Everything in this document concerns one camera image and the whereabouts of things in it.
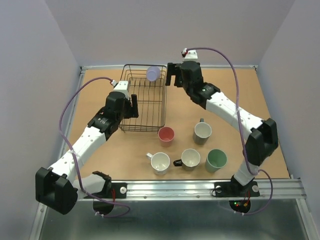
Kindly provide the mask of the purple plastic cup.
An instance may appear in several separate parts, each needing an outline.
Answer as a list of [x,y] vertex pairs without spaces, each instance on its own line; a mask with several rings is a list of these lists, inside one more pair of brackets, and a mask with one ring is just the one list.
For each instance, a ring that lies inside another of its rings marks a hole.
[[150,82],[158,80],[161,76],[161,70],[157,66],[150,66],[146,70],[146,79]]

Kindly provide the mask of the black wire dish rack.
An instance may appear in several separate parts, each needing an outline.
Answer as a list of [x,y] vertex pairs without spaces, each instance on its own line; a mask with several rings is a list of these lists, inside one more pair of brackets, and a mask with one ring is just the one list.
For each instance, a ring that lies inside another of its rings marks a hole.
[[160,74],[157,80],[147,79],[150,64],[127,63],[120,79],[129,83],[129,94],[137,96],[138,117],[123,119],[119,128],[123,132],[157,133],[166,123],[167,67],[156,65]]

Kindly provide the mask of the pink plastic cup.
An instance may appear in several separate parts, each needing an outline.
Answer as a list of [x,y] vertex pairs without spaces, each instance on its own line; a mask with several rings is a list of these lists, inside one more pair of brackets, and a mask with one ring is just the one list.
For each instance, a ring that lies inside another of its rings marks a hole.
[[162,147],[170,147],[175,137],[174,130],[169,126],[164,126],[158,131],[158,138]]

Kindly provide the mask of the grey ceramic mug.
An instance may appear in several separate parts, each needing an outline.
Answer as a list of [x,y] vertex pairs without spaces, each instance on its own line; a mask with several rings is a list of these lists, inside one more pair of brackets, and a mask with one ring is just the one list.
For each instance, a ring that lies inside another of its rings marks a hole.
[[194,126],[193,141],[197,145],[204,145],[209,137],[212,135],[211,126],[205,122],[203,118]]

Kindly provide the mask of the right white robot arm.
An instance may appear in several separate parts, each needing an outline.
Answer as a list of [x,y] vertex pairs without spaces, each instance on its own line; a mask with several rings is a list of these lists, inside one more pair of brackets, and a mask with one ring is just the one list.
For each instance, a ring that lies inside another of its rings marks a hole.
[[212,83],[204,81],[200,63],[184,61],[167,64],[166,86],[183,88],[190,100],[206,111],[216,114],[240,133],[244,160],[230,182],[231,192],[242,195],[260,170],[265,159],[279,146],[277,124],[272,118],[263,120],[232,102]]

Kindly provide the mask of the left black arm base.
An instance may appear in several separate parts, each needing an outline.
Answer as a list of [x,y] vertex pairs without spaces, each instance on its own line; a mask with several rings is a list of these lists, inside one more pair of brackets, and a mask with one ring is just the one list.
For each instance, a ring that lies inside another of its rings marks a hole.
[[[125,199],[127,197],[127,186],[126,182],[110,183],[108,186],[104,186],[102,191],[93,195],[101,199],[111,199],[114,202],[116,199]],[[113,204],[101,201],[94,201],[92,207],[95,212],[104,215],[110,214],[115,209]]]

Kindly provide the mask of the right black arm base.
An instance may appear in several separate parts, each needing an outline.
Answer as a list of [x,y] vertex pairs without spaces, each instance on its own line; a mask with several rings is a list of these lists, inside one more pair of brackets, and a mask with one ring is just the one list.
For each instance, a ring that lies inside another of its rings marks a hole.
[[247,214],[251,208],[251,198],[259,197],[260,190],[256,181],[251,181],[246,186],[226,181],[214,183],[210,194],[216,198],[229,198],[229,206],[234,212]]

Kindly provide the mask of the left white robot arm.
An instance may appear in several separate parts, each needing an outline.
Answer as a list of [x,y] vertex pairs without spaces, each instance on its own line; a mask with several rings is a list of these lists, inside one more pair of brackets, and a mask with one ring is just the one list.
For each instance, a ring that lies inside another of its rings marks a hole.
[[118,130],[123,119],[137,118],[138,97],[119,91],[109,93],[103,106],[88,122],[79,139],[49,168],[35,174],[35,199],[65,215],[84,197],[100,200],[111,193],[111,178],[94,171],[81,178],[82,168],[92,154]]

